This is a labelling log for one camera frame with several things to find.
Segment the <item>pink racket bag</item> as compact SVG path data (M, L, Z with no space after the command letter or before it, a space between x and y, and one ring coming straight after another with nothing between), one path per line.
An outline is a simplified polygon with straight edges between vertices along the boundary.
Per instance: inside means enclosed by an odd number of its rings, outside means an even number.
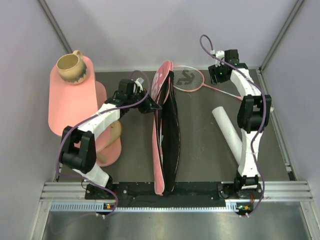
M165 95L162 143L158 140L158 110L154 112L152 127L154 192L160 196L174 190L180 160L181 133L173 81L173 62L167 60L156 71L151 87L151 97L155 102L158 103L159 95Z

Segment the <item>white shuttlecock tube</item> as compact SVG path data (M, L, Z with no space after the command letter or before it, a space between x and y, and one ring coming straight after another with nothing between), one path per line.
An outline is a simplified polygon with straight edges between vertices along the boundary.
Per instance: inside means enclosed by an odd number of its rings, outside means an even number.
M242 141L238 136L229 116L222 106L212 110L212 115L216 120L236 162L240 164L242 155Z

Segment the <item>white pink badminton racket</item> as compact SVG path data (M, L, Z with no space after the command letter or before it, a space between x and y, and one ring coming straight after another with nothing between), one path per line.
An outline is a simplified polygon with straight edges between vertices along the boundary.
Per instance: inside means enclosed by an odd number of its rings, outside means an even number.
M163 108L164 108L164 102L165 102L165 95L159 95L158 97L158 104L160 105L161 109L157 112L157 135L158 135L158 141L162 143L163 135L162 135L162 117L163 117Z

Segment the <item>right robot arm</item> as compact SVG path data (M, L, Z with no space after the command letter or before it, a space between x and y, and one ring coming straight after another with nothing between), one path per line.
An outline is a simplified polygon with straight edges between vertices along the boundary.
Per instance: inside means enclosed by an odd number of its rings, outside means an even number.
M237 197L245 198L259 188L259 145L269 123L272 98L254 83L247 65L240 62L236 49L211 50L209 54L215 59L215 64L208 67L211 82L217 84L231 81L240 94L237 125L241 137L238 137L223 107L215 108L212 114L238 163L233 192Z

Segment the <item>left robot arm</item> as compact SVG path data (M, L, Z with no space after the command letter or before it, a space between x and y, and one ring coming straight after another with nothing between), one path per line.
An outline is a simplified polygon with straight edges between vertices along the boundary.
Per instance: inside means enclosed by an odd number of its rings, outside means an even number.
M122 79L118 90L93 116L63 130L58 162L97 185L96 192L102 198L109 198L113 194L114 187L112 177L96 163L96 140L129 109L135 108L142 114L162 109L138 80Z

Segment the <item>pink two-tier side table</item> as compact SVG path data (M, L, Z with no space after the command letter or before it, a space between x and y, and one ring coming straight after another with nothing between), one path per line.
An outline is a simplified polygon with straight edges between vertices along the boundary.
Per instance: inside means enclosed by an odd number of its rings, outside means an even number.
M96 113L107 100L104 85L95 79L95 70L88 57L83 58L87 66L87 79L80 84L66 83L56 67L50 73L48 125L53 133L61 136L67 126L74 126ZM121 155L122 125L112 123L95 141L96 163L100 167L113 164Z

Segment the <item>beige ceramic mug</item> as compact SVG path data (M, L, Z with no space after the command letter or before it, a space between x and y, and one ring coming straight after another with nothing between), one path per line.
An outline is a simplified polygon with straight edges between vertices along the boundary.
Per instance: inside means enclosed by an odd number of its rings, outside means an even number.
M60 57L56 63L59 76L72 85L83 83L87 78L87 65L80 50L74 50Z

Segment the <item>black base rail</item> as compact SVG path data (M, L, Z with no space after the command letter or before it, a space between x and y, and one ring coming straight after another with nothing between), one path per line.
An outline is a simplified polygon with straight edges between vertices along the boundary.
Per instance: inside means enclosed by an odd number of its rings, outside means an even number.
M196 208L223 207L226 200L251 203L262 194L262 186L236 191L233 183L176 182L171 193L157 195L153 182L119 182L111 190L118 198L118 207L124 208Z

